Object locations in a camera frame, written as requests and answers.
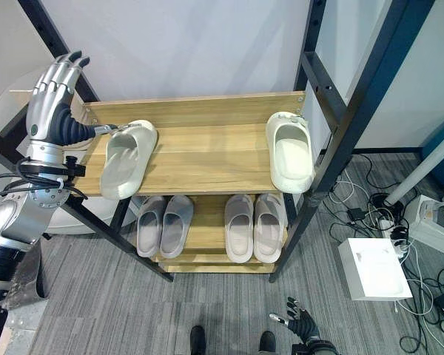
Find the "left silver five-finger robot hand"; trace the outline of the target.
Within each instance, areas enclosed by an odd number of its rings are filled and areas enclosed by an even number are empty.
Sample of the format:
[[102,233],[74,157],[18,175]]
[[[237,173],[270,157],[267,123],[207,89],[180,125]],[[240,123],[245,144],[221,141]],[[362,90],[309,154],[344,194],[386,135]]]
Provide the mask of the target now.
[[31,140],[68,146],[118,128],[114,124],[85,125],[72,117],[75,85],[89,62],[82,51],[76,51],[57,57],[41,74],[27,109],[26,127]]

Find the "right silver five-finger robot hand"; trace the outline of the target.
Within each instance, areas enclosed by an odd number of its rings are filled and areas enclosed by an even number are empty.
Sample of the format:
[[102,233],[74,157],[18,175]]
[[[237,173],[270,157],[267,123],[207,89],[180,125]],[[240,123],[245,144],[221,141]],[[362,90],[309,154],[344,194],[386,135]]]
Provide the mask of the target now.
[[320,332],[314,318],[301,306],[300,302],[293,297],[287,297],[286,303],[289,318],[283,318],[276,313],[270,313],[270,320],[283,325],[292,333],[297,335],[304,343],[311,340],[319,340]]

